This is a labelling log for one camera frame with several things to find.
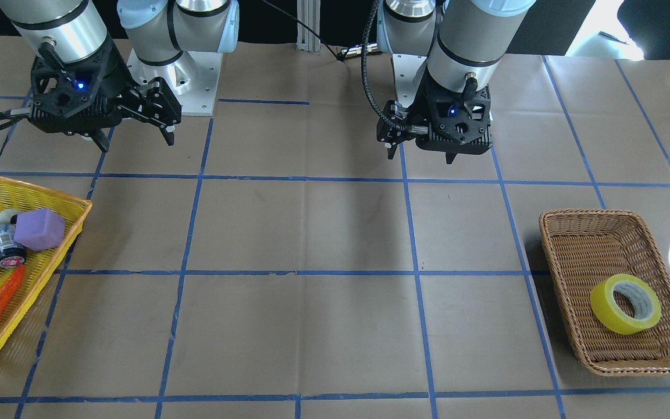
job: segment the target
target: roll of tape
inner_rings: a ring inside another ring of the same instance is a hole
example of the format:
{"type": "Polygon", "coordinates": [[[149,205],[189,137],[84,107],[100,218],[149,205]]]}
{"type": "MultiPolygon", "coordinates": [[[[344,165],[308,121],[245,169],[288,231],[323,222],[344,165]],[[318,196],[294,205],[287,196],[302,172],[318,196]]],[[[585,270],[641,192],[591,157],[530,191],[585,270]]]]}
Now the roll of tape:
{"type": "Polygon", "coordinates": [[[660,301],[648,284],[636,276],[617,274],[593,287],[591,308],[610,331],[631,335],[655,326],[660,320],[660,301]],[[627,297],[635,308],[630,317],[616,304],[614,292],[627,297]]]}

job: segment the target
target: metal mounting plate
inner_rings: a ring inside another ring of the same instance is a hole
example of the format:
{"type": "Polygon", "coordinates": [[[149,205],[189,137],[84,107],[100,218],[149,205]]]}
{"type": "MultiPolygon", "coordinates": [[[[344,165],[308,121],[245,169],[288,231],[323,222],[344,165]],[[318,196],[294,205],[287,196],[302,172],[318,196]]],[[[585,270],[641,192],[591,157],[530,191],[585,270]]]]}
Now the metal mounting plate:
{"type": "MultiPolygon", "coordinates": [[[[189,51],[198,65],[197,79],[188,92],[177,95],[177,100],[183,106],[183,116],[213,116],[213,106],[216,104],[216,90],[221,73],[221,59],[223,54],[217,52],[189,51]]],[[[134,80],[137,80],[134,69],[143,64],[138,60],[136,53],[131,50],[127,63],[128,70],[134,80]]]]}
{"type": "Polygon", "coordinates": [[[394,90],[397,93],[397,101],[404,107],[410,106],[415,101],[415,93],[418,92],[420,80],[425,71],[425,56],[394,54],[391,62],[394,69],[394,90]]]}

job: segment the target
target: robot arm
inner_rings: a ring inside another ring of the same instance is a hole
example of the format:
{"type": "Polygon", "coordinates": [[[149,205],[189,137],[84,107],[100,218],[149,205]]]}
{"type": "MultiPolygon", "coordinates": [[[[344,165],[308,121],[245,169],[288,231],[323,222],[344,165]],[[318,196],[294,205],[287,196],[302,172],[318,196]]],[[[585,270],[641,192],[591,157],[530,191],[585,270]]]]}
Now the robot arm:
{"type": "Polygon", "coordinates": [[[91,0],[0,0],[0,8],[37,53],[33,100],[0,112],[0,130],[27,119],[46,133],[78,133],[102,151],[103,129],[127,118],[155,125],[173,145],[179,98],[194,87],[208,92],[194,83],[186,50],[230,52],[237,42],[237,0],[120,0],[139,60],[129,69],[91,0]]]}
{"type": "Polygon", "coordinates": [[[439,20],[425,19],[428,10],[438,13],[434,0],[375,0],[375,8],[386,10],[377,19],[380,48],[427,55],[415,101],[407,108],[388,101],[381,112],[377,140],[387,146],[389,159],[408,140],[444,152],[447,164],[457,154],[482,154],[492,147],[487,83],[534,2],[447,0],[439,20]],[[430,31],[426,22],[436,22],[438,31],[430,31]],[[430,51],[423,46],[427,33],[430,51]]]}

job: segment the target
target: purple sponge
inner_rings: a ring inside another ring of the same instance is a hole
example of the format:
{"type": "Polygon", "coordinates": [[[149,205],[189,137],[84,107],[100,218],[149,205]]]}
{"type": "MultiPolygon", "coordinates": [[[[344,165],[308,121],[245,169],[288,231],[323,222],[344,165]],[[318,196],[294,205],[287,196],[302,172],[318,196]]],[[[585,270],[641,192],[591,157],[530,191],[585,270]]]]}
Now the purple sponge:
{"type": "Polygon", "coordinates": [[[30,250],[50,249],[63,241],[65,225],[61,215],[48,208],[22,212],[17,215],[14,241],[30,250]]]}

